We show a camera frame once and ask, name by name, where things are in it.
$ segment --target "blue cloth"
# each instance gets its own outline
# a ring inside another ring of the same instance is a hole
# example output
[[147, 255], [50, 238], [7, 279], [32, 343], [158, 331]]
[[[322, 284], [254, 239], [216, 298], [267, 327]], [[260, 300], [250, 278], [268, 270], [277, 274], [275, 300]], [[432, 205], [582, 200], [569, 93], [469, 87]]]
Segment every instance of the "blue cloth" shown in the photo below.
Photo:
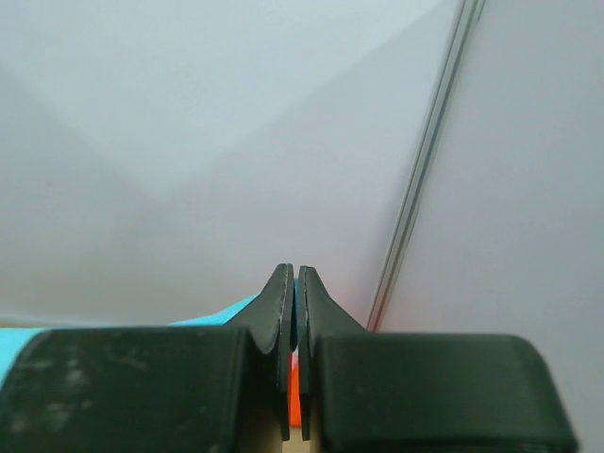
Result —
[[[170, 326], [192, 327], [222, 325], [244, 309], [255, 297], [256, 296], [254, 295], [247, 297], [241, 302], [237, 302], [227, 309], [218, 311], [210, 316], [178, 321], [172, 323]], [[15, 362], [15, 359], [17, 359], [21, 350], [32, 338], [45, 330], [45, 328], [0, 328], [0, 387], [4, 384], [4, 379], [7, 376], [8, 370]]]

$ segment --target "blue object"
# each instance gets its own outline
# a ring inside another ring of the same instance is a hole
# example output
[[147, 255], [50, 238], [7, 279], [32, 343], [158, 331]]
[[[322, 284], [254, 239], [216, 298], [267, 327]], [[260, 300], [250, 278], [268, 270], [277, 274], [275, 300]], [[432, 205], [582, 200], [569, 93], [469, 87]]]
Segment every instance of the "blue object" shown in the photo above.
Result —
[[[193, 326], [219, 326], [226, 323], [239, 311], [244, 309], [247, 304], [256, 298], [255, 295], [247, 297], [241, 302], [230, 307], [202, 318], [187, 319], [172, 323], [174, 327], [193, 327]], [[0, 328], [0, 387], [4, 384], [4, 379], [8, 370], [17, 359], [21, 350], [29, 341], [40, 332], [48, 330], [47, 328]]]

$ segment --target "white panel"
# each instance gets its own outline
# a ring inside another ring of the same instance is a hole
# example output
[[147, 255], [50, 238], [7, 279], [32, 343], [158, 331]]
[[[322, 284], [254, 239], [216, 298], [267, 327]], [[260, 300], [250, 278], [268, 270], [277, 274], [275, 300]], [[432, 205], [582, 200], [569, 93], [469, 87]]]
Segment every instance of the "white panel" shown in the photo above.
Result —
[[604, 448], [604, 9], [487, 2], [387, 330], [510, 332]]
[[0, 316], [203, 315], [288, 260], [366, 318], [457, 5], [4, 5]]

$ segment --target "metal strip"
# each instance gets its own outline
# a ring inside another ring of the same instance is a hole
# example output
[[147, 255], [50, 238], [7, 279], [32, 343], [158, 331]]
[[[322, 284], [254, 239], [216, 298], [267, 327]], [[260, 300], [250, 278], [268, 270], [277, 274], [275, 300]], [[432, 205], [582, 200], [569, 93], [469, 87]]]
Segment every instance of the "metal strip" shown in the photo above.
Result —
[[461, 55], [471, 31], [478, 22], [484, 2], [485, 0], [463, 0], [461, 4], [457, 25], [450, 40], [438, 88], [434, 94], [422, 140], [413, 163], [411, 179], [405, 191], [401, 210], [398, 213], [394, 235], [377, 286], [373, 307], [369, 314], [367, 329], [370, 331], [379, 329], [392, 298], [394, 285], [417, 217], [428, 171], [436, 154], [436, 145], [442, 130], [445, 112], [450, 102], [450, 94], [460, 66]]

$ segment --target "orange object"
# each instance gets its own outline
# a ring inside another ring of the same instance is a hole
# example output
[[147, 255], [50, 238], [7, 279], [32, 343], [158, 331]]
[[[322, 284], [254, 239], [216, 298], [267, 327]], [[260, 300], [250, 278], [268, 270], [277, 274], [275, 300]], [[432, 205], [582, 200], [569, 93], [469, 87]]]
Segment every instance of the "orange object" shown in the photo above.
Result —
[[288, 397], [290, 400], [290, 425], [300, 428], [302, 426], [302, 412], [300, 411], [300, 374], [298, 367], [297, 351], [290, 354], [290, 387]]

